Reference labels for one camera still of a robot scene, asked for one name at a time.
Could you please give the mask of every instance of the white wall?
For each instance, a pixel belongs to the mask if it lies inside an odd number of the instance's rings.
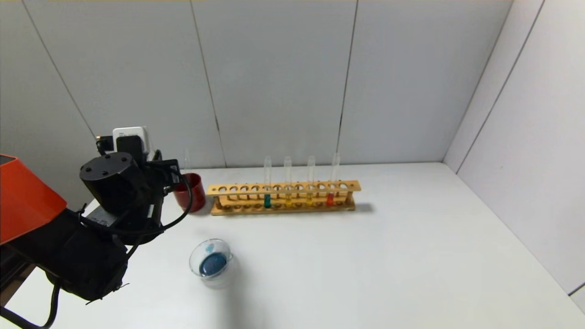
[[[360,1],[344,162],[442,161],[510,1]]]
[[[494,106],[528,37],[528,32],[542,2],[543,0],[519,0],[512,4],[472,101],[445,156],[444,162],[454,172],[459,171],[473,141]]]
[[[331,162],[355,1],[194,1],[228,166]]]
[[[91,201],[79,168],[95,141],[25,8],[0,1],[0,152],[17,156],[77,209]]]
[[[188,1],[25,4],[94,134],[147,126],[163,158],[225,166]]]
[[[585,2],[544,3],[459,170],[567,292],[585,281],[583,31]]]

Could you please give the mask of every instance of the red cup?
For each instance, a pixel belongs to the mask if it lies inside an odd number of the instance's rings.
[[[185,178],[191,186],[191,192],[193,194],[193,203],[191,204],[190,213],[197,211],[205,205],[205,191],[203,191],[203,184],[201,183],[201,176],[193,173],[184,174]],[[173,191],[177,203],[183,210],[187,209],[189,205],[189,191],[185,183],[177,185],[177,188]]]

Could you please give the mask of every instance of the empty test tube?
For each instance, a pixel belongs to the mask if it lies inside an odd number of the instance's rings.
[[[270,156],[266,156],[264,158],[264,189],[267,191],[267,193],[264,195],[264,208],[270,208],[271,204],[270,204],[270,185],[271,185],[271,180],[270,180],[270,171],[272,170],[272,160],[270,159]]]
[[[332,187],[332,183],[334,183],[337,180],[337,175],[338,175],[338,171],[339,171],[339,161],[340,161],[340,156],[339,153],[335,153],[333,155],[333,161],[331,161],[331,179],[329,181],[329,188]],[[327,194],[327,205],[328,206],[332,206],[333,205],[333,192],[329,192]]]
[[[315,157],[310,156],[307,162],[307,205],[313,205],[313,189],[315,188]]]
[[[291,167],[293,165],[293,162],[291,161],[291,157],[287,156],[284,158],[284,188],[286,189],[286,191],[288,192],[287,194],[284,195],[284,203],[286,204],[287,207],[292,207],[293,206],[293,195],[290,193],[290,191],[293,189],[293,177],[291,175]]]

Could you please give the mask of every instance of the robotic arm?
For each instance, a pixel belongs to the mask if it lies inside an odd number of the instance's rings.
[[[80,179],[100,204],[87,216],[83,209],[66,209],[66,202],[20,160],[0,155],[0,244],[42,268],[54,284],[49,320],[42,327],[0,309],[21,328],[49,328],[60,289],[88,301],[118,290],[136,248],[179,223],[191,208],[163,226],[164,196],[181,182],[191,192],[177,160],[162,160],[157,150],[147,161],[137,135],[117,137],[116,147],[112,144],[111,136],[99,138],[102,155],[80,169]],[[106,153],[113,149],[117,152]],[[129,252],[125,245],[132,245]]]

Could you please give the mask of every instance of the white table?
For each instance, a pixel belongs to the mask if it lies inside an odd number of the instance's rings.
[[[317,171],[324,179],[329,169]],[[197,172],[206,186],[263,178],[261,168]],[[302,180],[306,168],[293,173]],[[342,166],[340,176],[362,185],[355,212],[190,215],[138,248],[128,286],[87,306],[62,292],[54,328],[585,328],[585,315],[445,165]],[[180,214],[168,196],[163,222]],[[188,268],[208,238],[238,258],[231,288],[211,290]],[[7,307],[42,324],[50,293],[35,269]]]

